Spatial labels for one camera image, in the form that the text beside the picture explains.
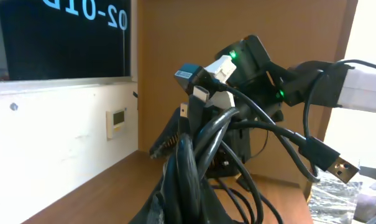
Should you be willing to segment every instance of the green led indicator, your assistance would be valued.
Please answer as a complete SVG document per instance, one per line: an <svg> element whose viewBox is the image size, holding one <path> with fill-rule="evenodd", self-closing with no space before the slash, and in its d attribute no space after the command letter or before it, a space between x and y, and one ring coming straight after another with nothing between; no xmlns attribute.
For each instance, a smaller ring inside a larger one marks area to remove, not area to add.
<svg viewBox="0 0 376 224"><path fill-rule="evenodd" d="M232 50L229 52L229 55L232 57L232 58L236 58L237 57L237 54L236 54L236 51Z"/></svg>

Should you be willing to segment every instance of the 02-01d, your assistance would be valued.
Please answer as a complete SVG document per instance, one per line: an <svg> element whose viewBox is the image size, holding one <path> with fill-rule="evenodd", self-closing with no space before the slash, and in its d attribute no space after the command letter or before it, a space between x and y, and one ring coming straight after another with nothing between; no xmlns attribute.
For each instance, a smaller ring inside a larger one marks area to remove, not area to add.
<svg viewBox="0 0 376 224"><path fill-rule="evenodd" d="M84 13L84 16L89 19L89 20L94 20L95 17L96 17L96 14L98 13L98 15L100 16L106 16L106 13L103 12L103 11L96 11L96 5L95 5L95 0L82 0L83 1L83 13ZM58 9L60 10L61 9L61 6L60 6L60 0L43 0L43 2L47 5L47 6L50 6L54 9ZM91 12L88 12L87 10L87 4L91 4ZM69 0L69 7L66 7L65 8L66 12L67 13L70 13L70 14L73 14L73 15L76 15L78 16L78 11L75 10L75 0ZM119 11L119 23L117 24L114 16L116 15L116 18L117 18L117 9L115 6L113 5L109 5L108 6L108 14L109 14L109 17L111 19L111 21L108 22L108 26L111 26L111 27L120 27L120 29L122 30L126 30L127 29L127 13L121 9Z"/></svg>

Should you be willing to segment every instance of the brown table surface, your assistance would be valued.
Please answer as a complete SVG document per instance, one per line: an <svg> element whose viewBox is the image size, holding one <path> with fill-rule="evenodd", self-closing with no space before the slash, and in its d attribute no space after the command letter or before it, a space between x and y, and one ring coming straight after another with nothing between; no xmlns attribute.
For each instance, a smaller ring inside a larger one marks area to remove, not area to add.
<svg viewBox="0 0 376 224"><path fill-rule="evenodd" d="M128 223L158 182L163 163L149 159L147 153L136 151L25 223ZM254 179L262 194L279 211L284 223L313 222L304 195L297 185L256 176ZM233 178L224 181L242 192L255 209L250 194L240 188ZM227 194L222 190L217 190L217 194L228 214L242 221ZM264 217L264 223L277 223L265 205Z"/></svg>

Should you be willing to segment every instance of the brown wall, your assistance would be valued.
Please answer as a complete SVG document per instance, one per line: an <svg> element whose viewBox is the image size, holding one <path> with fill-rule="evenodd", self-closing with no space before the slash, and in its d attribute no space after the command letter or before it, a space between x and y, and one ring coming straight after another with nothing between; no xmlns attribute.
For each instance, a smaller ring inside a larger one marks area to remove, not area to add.
<svg viewBox="0 0 376 224"><path fill-rule="evenodd" d="M187 100L173 74L186 62L207 66L214 54L249 35L262 40L271 59L283 67L307 60L336 58L347 1L153 1L141 0L139 148L148 151L172 111ZM323 136L329 110L312 106L310 127ZM303 105L283 105L281 125L302 133ZM253 174L306 185L286 150L270 134L268 146L246 166ZM258 151L265 132L251 134L252 152Z"/></svg>

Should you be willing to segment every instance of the thermostat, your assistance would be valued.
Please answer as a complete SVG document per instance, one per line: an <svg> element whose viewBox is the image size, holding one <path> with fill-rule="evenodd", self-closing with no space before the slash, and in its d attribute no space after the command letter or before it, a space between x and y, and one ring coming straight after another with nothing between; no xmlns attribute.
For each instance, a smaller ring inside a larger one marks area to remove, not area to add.
<svg viewBox="0 0 376 224"><path fill-rule="evenodd" d="M118 137L126 125L126 109L106 112L106 136L108 139Z"/></svg>

